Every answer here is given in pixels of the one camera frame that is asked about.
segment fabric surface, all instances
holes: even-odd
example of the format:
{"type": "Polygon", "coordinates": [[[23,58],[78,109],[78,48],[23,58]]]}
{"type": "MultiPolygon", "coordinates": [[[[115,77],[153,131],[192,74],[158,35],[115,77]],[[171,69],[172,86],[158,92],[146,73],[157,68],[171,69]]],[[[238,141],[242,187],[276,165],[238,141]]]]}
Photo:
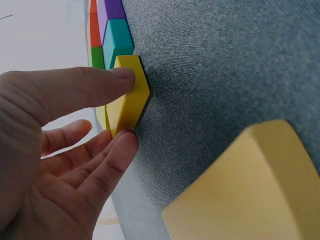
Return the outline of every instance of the fabric surface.
{"type": "Polygon", "coordinates": [[[122,2],[152,91],[112,195],[126,240],[170,239],[163,208],[251,124],[289,121],[320,171],[318,0],[122,2]]]}

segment colorful block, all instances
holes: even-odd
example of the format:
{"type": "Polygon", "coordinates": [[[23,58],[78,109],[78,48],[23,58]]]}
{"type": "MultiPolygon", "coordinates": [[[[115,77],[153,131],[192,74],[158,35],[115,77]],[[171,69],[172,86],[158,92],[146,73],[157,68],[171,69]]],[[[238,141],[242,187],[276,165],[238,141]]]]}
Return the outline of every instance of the colorful block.
{"type": "Polygon", "coordinates": [[[103,130],[109,130],[109,120],[106,112],[106,106],[98,106],[95,108],[95,115],[103,130]]]}
{"type": "Polygon", "coordinates": [[[126,19],[121,0],[99,0],[97,13],[101,42],[104,42],[107,22],[111,19],[126,19]]]}
{"type": "Polygon", "coordinates": [[[135,84],[129,93],[121,96],[106,106],[109,127],[113,137],[121,130],[135,129],[150,95],[149,86],[141,66],[139,56],[117,56],[114,67],[131,68],[135,73],[135,84]]]}
{"type": "Polygon", "coordinates": [[[97,0],[88,1],[88,14],[98,13],[97,11],[97,0]]]}
{"type": "Polygon", "coordinates": [[[101,39],[99,32],[98,14],[90,13],[88,16],[88,26],[89,26],[89,41],[88,44],[91,47],[101,47],[101,39]]]}
{"type": "Polygon", "coordinates": [[[105,69],[104,54],[101,46],[89,47],[89,67],[105,69]]]}
{"type": "Polygon", "coordinates": [[[132,42],[127,20],[109,20],[103,42],[105,69],[109,70],[114,67],[116,56],[131,55],[133,51],[134,44],[132,42]]]}
{"type": "Polygon", "coordinates": [[[317,240],[320,178],[292,127],[253,125],[162,212],[172,240],[317,240]]]}

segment yellow hexagon block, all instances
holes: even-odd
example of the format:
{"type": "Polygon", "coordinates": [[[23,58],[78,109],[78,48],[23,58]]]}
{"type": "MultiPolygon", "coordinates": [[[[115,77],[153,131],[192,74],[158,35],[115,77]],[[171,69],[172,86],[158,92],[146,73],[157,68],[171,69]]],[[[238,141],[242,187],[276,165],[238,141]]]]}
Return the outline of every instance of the yellow hexagon block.
{"type": "Polygon", "coordinates": [[[128,67],[135,73],[133,89],[107,104],[106,112],[112,136],[124,129],[134,130],[150,95],[149,86],[138,55],[119,55],[115,68],[128,67]]]}
{"type": "Polygon", "coordinates": [[[256,124],[162,217],[172,240],[318,240],[320,178],[287,122],[256,124]]]}
{"type": "Polygon", "coordinates": [[[106,112],[106,105],[97,106],[95,108],[95,115],[96,115],[96,118],[98,119],[98,122],[100,123],[102,129],[103,130],[110,130],[108,115],[106,112]]]}

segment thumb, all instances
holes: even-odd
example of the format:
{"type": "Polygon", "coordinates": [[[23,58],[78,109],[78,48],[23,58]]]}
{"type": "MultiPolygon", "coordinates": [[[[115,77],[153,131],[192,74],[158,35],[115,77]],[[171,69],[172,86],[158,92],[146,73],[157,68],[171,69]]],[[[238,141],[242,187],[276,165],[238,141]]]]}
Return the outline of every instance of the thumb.
{"type": "Polygon", "coordinates": [[[0,75],[0,97],[34,117],[41,126],[74,111],[102,106],[130,91],[130,68],[91,67],[13,71],[0,75]]]}

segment hand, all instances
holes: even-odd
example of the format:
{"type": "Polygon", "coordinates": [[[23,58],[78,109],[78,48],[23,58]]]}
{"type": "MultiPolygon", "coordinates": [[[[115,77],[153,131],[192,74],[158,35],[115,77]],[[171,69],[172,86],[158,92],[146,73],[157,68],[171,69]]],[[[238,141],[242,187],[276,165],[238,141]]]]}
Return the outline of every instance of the hand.
{"type": "Polygon", "coordinates": [[[67,152],[91,129],[86,120],[44,131],[76,110],[127,93],[128,68],[71,68],[0,75],[0,238],[91,239],[102,207],[138,150],[136,135],[103,131],[67,152]]]}

